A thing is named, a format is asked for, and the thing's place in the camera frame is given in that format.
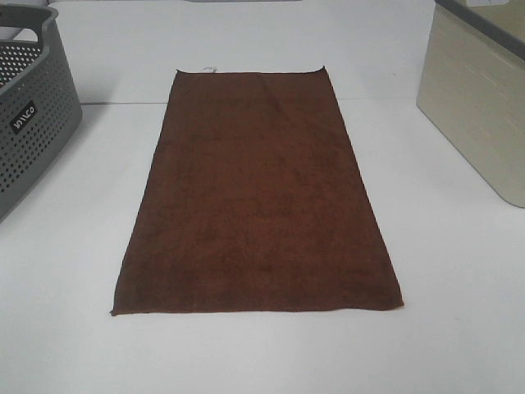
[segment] storage box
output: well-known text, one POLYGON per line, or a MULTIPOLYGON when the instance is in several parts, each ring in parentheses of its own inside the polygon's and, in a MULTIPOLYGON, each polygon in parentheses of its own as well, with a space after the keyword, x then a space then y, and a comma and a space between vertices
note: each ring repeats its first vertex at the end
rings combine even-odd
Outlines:
POLYGON ((503 199, 525 207, 525 2, 502 2, 436 0, 418 106, 503 199))
POLYGON ((52 163, 82 117, 50 7, 0 5, 0 25, 37 41, 0 40, 0 219, 52 163))

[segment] beige storage box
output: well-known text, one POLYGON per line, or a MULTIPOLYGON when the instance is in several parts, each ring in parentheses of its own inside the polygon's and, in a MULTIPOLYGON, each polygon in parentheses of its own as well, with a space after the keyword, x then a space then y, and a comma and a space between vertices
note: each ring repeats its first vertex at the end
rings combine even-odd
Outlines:
POLYGON ((525 207, 525 1, 436 0, 418 106, 525 207))

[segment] brown towel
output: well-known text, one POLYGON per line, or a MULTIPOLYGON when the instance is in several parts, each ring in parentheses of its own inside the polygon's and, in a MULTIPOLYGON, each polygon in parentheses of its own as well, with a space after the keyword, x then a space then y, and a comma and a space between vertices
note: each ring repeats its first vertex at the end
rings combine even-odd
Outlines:
POLYGON ((112 314, 402 304, 326 70, 177 72, 112 314))

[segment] basket handle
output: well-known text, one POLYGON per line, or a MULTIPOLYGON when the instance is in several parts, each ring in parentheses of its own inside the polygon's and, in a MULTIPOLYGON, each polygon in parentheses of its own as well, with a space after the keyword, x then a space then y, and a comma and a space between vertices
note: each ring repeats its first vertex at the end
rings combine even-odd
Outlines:
POLYGON ((33 30, 39 45, 43 45, 43 35, 49 22, 57 17, 57 12, 52 8, 0 5, 0 26, 19 27, 33 30))

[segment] plastic basket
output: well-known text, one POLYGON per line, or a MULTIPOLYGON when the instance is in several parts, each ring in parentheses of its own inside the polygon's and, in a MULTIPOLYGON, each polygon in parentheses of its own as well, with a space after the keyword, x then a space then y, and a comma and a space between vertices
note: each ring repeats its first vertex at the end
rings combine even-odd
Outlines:
POLYGON ((82 118, 49 7, 0 6, 0 25, 38 42, 0 40, 0 220, 60 152, 82 118))

